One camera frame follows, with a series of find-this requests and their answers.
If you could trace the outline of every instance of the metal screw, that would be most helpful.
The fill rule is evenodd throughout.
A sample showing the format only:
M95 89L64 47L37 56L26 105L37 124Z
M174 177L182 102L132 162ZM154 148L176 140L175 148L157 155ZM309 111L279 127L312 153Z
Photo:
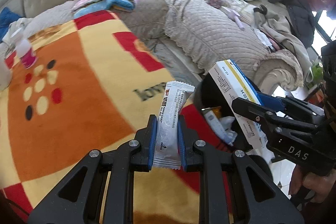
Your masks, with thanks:
M197 141L195 142L195 144L196 144L197 146L199 146L199 147L203 147L203 146L205 146L205 141L203 141L203 140L197 140Z
M236 155L238 158L242 158L242 157L245 156L245 153L244 153L244 151L242 151L242 150L236 150L236 151L235 151L235 155Z
M132 146L132 147L136 147L136 146L139 145L139 142L138 142L137 140L130 140L130 141L128 142L128 145L129 145L129 146Z
M97 150L97 149L91 150L90 153L89 153L89 156L91 158L98 157L99 156L99 150Z
M275 132L281 133L282 132L282 128L281 127L276 127L275 128Z

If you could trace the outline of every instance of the white wrapper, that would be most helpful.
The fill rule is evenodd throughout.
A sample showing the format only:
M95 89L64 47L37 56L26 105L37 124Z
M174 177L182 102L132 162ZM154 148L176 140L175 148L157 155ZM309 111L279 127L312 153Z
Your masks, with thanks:
M180 169L181 159L177 144L179 112L195 87L186 83L167 82L157 119L153 166Z

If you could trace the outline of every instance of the yellow stripe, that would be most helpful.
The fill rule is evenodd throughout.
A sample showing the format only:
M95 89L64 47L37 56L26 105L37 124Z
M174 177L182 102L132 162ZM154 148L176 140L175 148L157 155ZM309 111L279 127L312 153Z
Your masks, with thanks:
M249 100L253 103L256 103L256 101L254 100L254 98L252 97L250 91L248 90L248 88L246 87L246 85L244 84L244 82L241 80L241 78L239 77L238 73L234 70L234 68L232 68L231 64L228 62L228 60L224 60L225 64L229 67L229 69L231 70L231 72L233 73L233 75L236 77L237 81L239 82L239 84L243 87L247 97L249 98Z

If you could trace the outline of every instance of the bottle with pink label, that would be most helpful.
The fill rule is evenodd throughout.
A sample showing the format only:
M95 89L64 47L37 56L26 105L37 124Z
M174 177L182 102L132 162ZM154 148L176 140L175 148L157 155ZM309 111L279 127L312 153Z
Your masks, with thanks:
M23 29L20 28L12 34L11 41L15 43L16 55L20 58L25 69L30 68L37 60L36 53L33 51L30 42L23 38Z

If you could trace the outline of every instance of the blue cloth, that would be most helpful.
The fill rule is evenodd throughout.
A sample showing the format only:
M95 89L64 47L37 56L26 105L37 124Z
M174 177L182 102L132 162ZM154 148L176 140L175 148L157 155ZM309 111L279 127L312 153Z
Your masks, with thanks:
M8 7L3 8L0 13L0 40L2 42L3 37L8 32L9 25L12 22L17 21L21 16L13 13Z
M92 3L86 7L78 9L74 14L73 18L79 18L81 16L101 11L108 10L111 6L116 9L121 8L121 10L132 11L135 6L129 0L101 0L99 2Z

